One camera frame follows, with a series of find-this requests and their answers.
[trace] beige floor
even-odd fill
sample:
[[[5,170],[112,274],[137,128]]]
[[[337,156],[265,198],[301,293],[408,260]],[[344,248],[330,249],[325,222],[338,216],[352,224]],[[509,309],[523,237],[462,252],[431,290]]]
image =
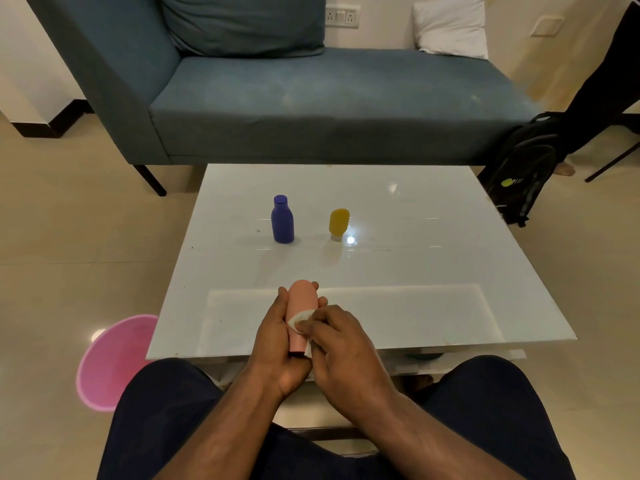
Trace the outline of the beige floor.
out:
[[[639,161],[582,181],[636,138],[608,130],[513,229],[580,338],[521,364],[580,480],[640,478]],[[160,311],[203,173],[152,170],[167,197],[95,116],[60,140],[0,119],[0,478],[95,478],[110,417],[76,398],[77,363],[95,330]]]

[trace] backpack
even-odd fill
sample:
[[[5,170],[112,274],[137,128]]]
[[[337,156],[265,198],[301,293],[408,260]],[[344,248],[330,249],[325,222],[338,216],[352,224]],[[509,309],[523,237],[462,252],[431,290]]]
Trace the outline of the backpack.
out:
[[[492,162],[478,175],[507,224],[524,227],[542,186],[560,161],[558,119],[546,113],[519,126],[493,147]]]

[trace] white pillow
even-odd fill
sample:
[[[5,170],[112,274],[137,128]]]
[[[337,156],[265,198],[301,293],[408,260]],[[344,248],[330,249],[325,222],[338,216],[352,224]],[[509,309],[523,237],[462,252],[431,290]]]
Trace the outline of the white pillow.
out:
[[[413,33],[429,54],[488,59],[484,0],[426,0],[413,5]]]

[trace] white wall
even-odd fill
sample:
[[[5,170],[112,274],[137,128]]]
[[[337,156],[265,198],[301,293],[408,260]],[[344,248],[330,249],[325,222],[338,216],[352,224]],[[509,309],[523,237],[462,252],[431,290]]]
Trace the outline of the white wall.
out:
[[[360,5],[360,28],[327,29],[329,47],[411,48],[420,0],[328,0]],[[562,111],[601,62],[630,0],[486,0],[489,58],[548,110]],[[532,38],[540,15],[565,15],[555,38]]]
[[[13,122],[48,123],[84,99],[26,0],[0,0],[0,111]]]

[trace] cushion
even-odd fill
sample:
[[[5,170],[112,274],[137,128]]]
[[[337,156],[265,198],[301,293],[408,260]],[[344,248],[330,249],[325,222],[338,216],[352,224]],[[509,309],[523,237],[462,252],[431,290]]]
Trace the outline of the cushion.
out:
[[[413,5],[413,32],[428,54],[487,59],[484,0],[425,0]]]
[[[489,61],[327,48],[187,57],[150,112],[176,164],[465,165],[539,111]]]
[[[299,57],[324,49],[326,0],[161,0],[174,44],[210,57]]]

